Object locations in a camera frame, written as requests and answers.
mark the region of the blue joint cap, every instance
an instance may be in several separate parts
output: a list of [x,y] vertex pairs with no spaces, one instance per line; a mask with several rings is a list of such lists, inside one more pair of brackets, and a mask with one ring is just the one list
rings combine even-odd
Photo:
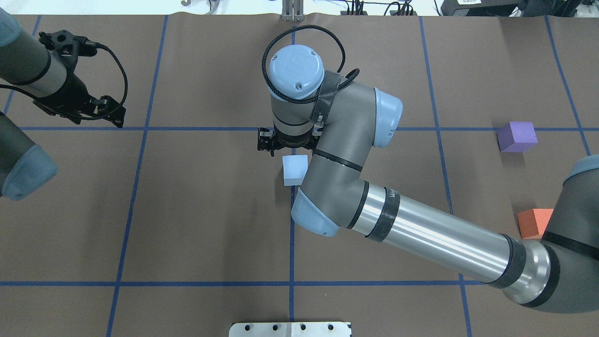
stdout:
[[579,173],[595,169],[599,169],[599,155],[584,157],[574,164],[574,167],[572,167],[572,171],[570,171],[570,174],[568,175],[568,178],[564,180],[564,183],[566,183],[569,178]]
[[339,230],[331,219],[316,207],[298,188],[298,194],[295,196],[294,206],[291,208],[291,217],[295,223],[311,231],[312,233],[323,236],[334,236]]
[[[270,60],[268,76],[274,87],[296,100],[304,99],[318,89],[325,78],[320,56],[310,47],[292,44],[281,48]],[[271,95],[283,100],[271,91]]]
[[11,44],[19,37],[21,24],[17,19],[0,8],[0,47]]
[[39,146],[33,145],[14,165],[2,186],[2,195],[18,201],[52,179],[58,166]]
[[376,96],[376,129],[374,133],[375,148],[389,145],[404,110],[404,104],[397,97],[374,88]]

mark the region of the light blue cube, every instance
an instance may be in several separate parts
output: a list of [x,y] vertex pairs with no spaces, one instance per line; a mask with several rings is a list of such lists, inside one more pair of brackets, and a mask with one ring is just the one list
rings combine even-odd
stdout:
[[283,184],[299,186],[308,171],[307,155],[283,156]]

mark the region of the white plate with holes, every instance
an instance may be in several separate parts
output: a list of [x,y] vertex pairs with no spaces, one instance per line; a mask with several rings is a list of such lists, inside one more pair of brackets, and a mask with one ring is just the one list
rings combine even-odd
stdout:
[[229,337],[351,337],[348,322],[236,323]]

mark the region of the white bracket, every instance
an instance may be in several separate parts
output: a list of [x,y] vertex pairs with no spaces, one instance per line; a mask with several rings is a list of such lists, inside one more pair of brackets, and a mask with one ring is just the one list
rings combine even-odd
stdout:
[[285,22],[304,21],[304,0],[283,0],[281,19]]
[[237,323],[229,337],[352,337],[348,322]]

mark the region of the cube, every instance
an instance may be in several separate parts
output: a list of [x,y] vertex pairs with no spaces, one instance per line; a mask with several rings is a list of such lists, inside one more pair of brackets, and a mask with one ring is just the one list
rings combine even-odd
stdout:
[[524,152],[539,141],[532,122],[509,122],[497,132],[501,152]]
[[518,214],[518,226],[523,239],[540,239],[545,233],[553,209],[529,209]]
[[283,156],[283,184],[285,186],[301,185],[307,171],[307,155]]

